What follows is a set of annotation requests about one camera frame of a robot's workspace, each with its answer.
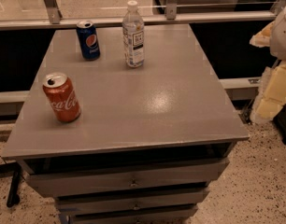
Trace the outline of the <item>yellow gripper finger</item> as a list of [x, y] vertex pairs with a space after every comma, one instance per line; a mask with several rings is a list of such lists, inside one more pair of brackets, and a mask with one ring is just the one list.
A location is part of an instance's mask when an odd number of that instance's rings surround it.
[[250, 44], [257, 48], [269, 47], [273, 25], [273, 21], [268, 23], [260, 32], [250, 39]]
[[260, 79], [258, 95], [252, 105], [250, 120], [264, 124], [271, 121], [286, 105], [286, 61], [266, 67]]

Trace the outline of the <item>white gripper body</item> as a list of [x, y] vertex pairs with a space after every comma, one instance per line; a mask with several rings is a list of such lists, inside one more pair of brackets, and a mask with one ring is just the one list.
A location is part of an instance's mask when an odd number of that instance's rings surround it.
[[270, 36], [270, 53], [280, 60], [286, 61], [286, 6], [278, 14]]

